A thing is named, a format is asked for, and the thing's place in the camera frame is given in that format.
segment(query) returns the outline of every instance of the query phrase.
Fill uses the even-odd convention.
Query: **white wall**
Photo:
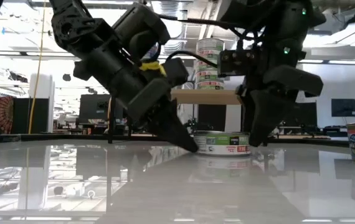
[[[317,98],[304,98],[303,93],[298,96],[297,102],[317,102],[318,126],[345,125],[355,123],[355,118],[331,117],[332,98],[355,99],[355,65],[300,65],[298,68],[319,75],[324,83],[321,96]]]

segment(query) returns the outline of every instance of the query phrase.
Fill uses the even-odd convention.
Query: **ceiling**
[[[132,3],[132,1],[107,1],[107,0],[83,0],[93,17],[101,17],[112,25]],[[155,12],[172,16],[181,16],[187,12],[190,18],[215,19],[222,0],[208,2],[207,0],[162,0],[149,1],[148,6]],[[329,11],[328,21],[331,22],[328,27],[323,29],[339,31],[342,26],[340,22],[350,16],[349,11],[355,12],[355,0],[313,0],[315,6],[323,11]],[[71,56],[62,58],[49,57],[54,52],[65,52],[57,46],[52,35],[50,20],[53,12],[49,3],[41,0],[4,0],[0,10],[0,50],[7,50],[13,55],[0,56],[0,84],[15,84],[8,78],[8,70],[21,74],[29,81],[31,74],[37,73],[38,51],[40,51],[40,41],[42,38],[42,16],[45,12],[44,30],[43,30],[43,51],[46,52],[44,61],[41,64],[41,73],[50,73],[54,75],[56,87],[56,104],[67,109],[73,108],[75,112],[79,107],[77,96],[87,93],[86,86],[98,88],[99,93],[103,93],[104,88],[91,79],[89,82],[72,77],[70,82],[62,79],[63,74],[72,74],[73,61]],[[172,39],[167,43],[162,51],[162,55],[169,55],[172,51],[184,49],[194,52],[196,42],[206,37],[222,39],[225,42],[225,48],[231,49],[236,40],[236,36],[228,30],[220,27],[182,24],[180,22],[165,21]],[[310,46],[320,42],[318,39],[307,39]],[[30,57],[21,56],[20,52],[36,52]],[[192,60],[186,64],[192,67]],[[16,96],[26,96],[27,91],[23,88],[7,87],[2,91],[15,91]]]

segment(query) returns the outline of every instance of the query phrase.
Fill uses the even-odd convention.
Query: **black panel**
[[[316,103],[298,103],[284,119],[286,126],[317,126]]]
[[[12,134],[28,134],[29,113],[32,98],[15,98],[13,106]],[[32,117],[31,134],[47,132],[47,118],[49,114],[49,99],[36,99],[34,115]]]
[[[89,119],[108,119],[108,102],[111,95],[81,95],[79,107],[79,123],[87,124]],[[116,102],[114,117],[122,119],[123,108]]]
[[[331,99],[331,116],[355,117],[355,99]]]
[[[226,105],[198,105],[198,124],[201,131],[211,130],[206,126],[212,126],[213,131],[225,131]]]

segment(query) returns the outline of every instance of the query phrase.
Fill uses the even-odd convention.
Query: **yellow cord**
[[[38,63],[38,71],[36,74],[36,82],[35,82],[35,88],[34,88],[34,97],[32,99],[32,107],[31,107],[31,113],[29,115],[29,127],[28,127],[28,134],[31,133],[32,131],[32,118],[34,117],[34,108],[35,108],[35,100],[36,100],[36,91],[38,88],[38,82],[39,82],[39,73],[40,73],[40,63],[42,62],[42,51],[43,51],[43,36],[44,36],[44,31],[45,31],[45,12],[46,12],[46,0],[43,1],[43,18],[42,18],[42,36],[40,37],[40,53],[39,53],[39,63]],[[26,211],[28,210],[28,191],[29,191],[29,148],[27,148],[27,158],[26,158],[26,164],[27,164],[27,172],[26,172]]]

